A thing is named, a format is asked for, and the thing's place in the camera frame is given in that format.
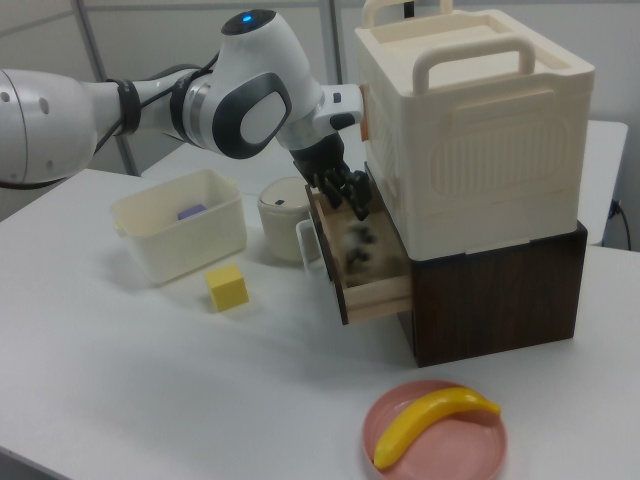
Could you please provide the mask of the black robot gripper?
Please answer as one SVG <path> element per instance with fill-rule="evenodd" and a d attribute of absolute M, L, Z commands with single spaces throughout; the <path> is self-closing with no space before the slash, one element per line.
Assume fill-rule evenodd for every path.
<path fill-rule="evenodd" d="M 364 221 L 372 199 L 368 175 L 349 172 L 344 162 L 344 143 L 339 133 L 332 133 L 305 149 L 291 150 L 294 166 L 311 186 L 322 191 L 332 208 L 350 203 L 356 218 Z"/>

